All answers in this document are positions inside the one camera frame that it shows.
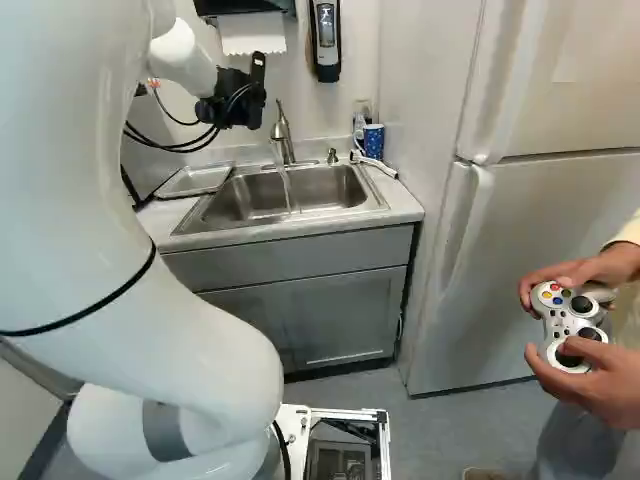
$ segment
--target shoe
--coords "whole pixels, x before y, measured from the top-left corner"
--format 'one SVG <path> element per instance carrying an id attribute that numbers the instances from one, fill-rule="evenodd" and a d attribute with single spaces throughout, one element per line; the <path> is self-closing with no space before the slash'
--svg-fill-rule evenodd
<path id="1" fill-rule="evenodd" d="M 506 474 L 484 468 L 467 468 L 462 473 L 462 480 L 509 480 Z"/>

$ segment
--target blue cup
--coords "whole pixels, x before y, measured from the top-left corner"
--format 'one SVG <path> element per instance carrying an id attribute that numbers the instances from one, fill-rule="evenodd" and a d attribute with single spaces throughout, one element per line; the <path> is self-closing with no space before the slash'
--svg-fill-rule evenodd
<path id="1" fill-rule="evenodd" d="M 384 125 L 374 123 L 364 127 L 364 152 L 374 160 L 382 160 L 384 155 Z"/>

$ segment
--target hand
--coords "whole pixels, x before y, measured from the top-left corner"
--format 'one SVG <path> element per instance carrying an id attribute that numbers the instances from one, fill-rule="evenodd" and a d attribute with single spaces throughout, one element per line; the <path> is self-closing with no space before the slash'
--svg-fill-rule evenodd
<path id="1" fill-rule="evenodd" d="M 559 263 L 526 275 L 518 285 L 520 303 L 533 317 L 539 318 L 531 307 L 529 297 L 531 290 L 539 283 L 555 280 L 565 288 L 574 288 L 594 280 L 616 287 L 632 280 L 638 271 L 640 246 L 617 242 L 595 257 Z"/>
<path id="2" fill-rule="evenodd" d="M 562 353 L 584 357 L 597 370 L 565 373 L 541 359 L 535 345 L 529 344 L 525 358 L 547 393 L 580 405 L 611 427 L 640 428 L 640 352 L 570 337 Z"/>

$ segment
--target game controller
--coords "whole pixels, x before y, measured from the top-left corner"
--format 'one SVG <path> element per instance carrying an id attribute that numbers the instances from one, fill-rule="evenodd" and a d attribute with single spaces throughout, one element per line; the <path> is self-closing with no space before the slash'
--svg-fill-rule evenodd
<path id="1" fill-rule="evenodd" d="M 574 335 L 602 343 L 609 337 L 601 328 L 615 290 L 595 284 L 564 288 L 556 282 L 537 285 L 531 292 L 531 305 L 544 321 L 544 343 L 541 354 L 547 362 L 564 372 L 588 373 L 592 365 L 582 357 L 563 355 L 558 347 Z"/>

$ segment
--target paper towel dispenser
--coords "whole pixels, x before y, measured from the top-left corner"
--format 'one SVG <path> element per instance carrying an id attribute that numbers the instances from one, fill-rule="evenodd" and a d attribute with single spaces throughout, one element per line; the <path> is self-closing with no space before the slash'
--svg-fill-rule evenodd
<path id="1" fill-rule="evenodd" d="M 194 4 L 201 17 L 275 11 L 295 15 L 296 11 L 295 0 L 195 0 Z"/>

